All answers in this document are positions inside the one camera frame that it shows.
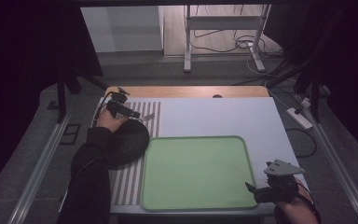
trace metal frame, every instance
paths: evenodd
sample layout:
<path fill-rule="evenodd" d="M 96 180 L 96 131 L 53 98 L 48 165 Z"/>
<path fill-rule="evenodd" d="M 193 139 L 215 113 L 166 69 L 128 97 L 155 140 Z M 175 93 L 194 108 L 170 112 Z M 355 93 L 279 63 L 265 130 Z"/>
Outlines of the metal frame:
<path fill-rule="evenodd" d="M 312 116 L 307 108 L 304 108 L 304 111 L 307 119 L 310 120 L 313 125 L 313 129 L 316 133 L 315 135 L 318 139 L 318 142 L 322 145 L 325 156 L 330 161 L 339 183 L 347 194 L 347 197 L 350 200 L 356 215 L 358 216 L 358 188 L 356 184 L 353 182 L 350 174 L 348 174 L 347 170 L 345 169 L 344 164 L 336 153 L 327 134 L 324 132 L 324 128 L 321 123 L 317 122 L 317 120 Z"/>
<path fill-rule="evenodd" d="M 62 133 L 65 129 L 66 124 L 71 117 L 72 111 L 68 111 L 63 117 L 62 122 L 57 123 L 51 133 L 48 142 L 45 145 L 45 148 L 42 151 L 42 155 L 40 156 L 32 174 L 29 178 L 27 185 L 25 186 L 22 194 L 17 202 L 16 207 L 14 208 L 8 224 L 14 223 L 23 223 L 28 211 L 31 208 L 31 204 L 34 201 L 34 196 L 39 190 L 40 184 L 45 176 L 45 173 L 48 169 L 48 166 L 51 162 L 51 159 L 54 155 L 54 152 L 59 144 Z"/>
<path fill-rule="evenodd" d="M 258 72 L 266 72 L 260 59 L 258 42 L 266 24 L 269 5 L 265 5 L 261 16 L 196 16 L 191 17 L 190 5 L 187 5 L 185 72 L 191 71 L 190 32 L 192 30 L 256 30 L 254 43 L 248 44 Z"/>

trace black circular plate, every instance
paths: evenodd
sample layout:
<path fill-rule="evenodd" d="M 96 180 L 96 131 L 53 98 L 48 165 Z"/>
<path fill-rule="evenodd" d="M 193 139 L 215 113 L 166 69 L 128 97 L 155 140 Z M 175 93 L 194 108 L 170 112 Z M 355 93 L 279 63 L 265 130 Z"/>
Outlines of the black circular plate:
<path fill-rule="evenodd" d="M 110 169 L 122 169 L 138 160 L 149 145 L 149 131 L 140 121 L 129 119 L 113 134 L 109 141 L 106 162 Z"/>

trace white wall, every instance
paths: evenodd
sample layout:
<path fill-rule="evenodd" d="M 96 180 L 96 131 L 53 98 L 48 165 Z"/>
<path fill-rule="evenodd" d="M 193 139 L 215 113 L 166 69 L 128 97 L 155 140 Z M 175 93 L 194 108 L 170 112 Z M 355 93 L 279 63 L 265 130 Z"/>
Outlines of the white wall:
<path fill-rule="evenodd" d="M 158 7 L 82 7 L 95 51 L 162 50 Z"/>

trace power strip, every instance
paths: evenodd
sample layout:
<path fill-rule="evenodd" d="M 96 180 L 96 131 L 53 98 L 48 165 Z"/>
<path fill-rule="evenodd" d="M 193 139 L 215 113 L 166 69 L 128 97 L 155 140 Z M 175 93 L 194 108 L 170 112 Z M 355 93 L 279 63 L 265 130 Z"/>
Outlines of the power strip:
<path fill-rule="evenodd" d="M 310 129 L 312 126 L 312 124 L 306 119 L 304 118 L 301 114 L 296 114 L 296 110 L 294 108 L 290 108 L 288 110 L 286 110 L 286 112 L 290 115 L 290 117 L 292 117 L 295 121 L 297 121 L 297 123 L 299 125 L 301 125 L 301 127 L 303 127 L 303 129 L 308 130 Z"/>

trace table leg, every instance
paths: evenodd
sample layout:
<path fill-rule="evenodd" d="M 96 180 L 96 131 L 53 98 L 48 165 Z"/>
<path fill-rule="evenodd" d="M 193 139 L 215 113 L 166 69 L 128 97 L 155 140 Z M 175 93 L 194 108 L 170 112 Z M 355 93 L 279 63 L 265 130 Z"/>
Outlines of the table leg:
<path fill-rule="evenodd" d="M 264 67 L 263 62 L 261 62 L 261 59 L 260 59 L 260 53 L 258 50 L 258 42 L 260 41 L 260 36 L 263 32 L 264 25 L 266 24 L 268 12 L 269 12 L 269 5 L 264 5 L 264 10 L 261 13 L 260 22 L 258 23 L 258 28 L 255 33 L 255 40 L 253 43 L 250 43 L 248 45 L 249 49 L 252 53 L 252 57 L 255 61 L 255 66 L 257 67 L 258 72 L 266 72 L 266 68 Z"/>
<path fill-rule="evenodd" d="M 190 46 L 190 5 L 187 5 L 186 16 L 186 46 L 185 46 L 185 72 L 191 71 L 191 46 Z"/>

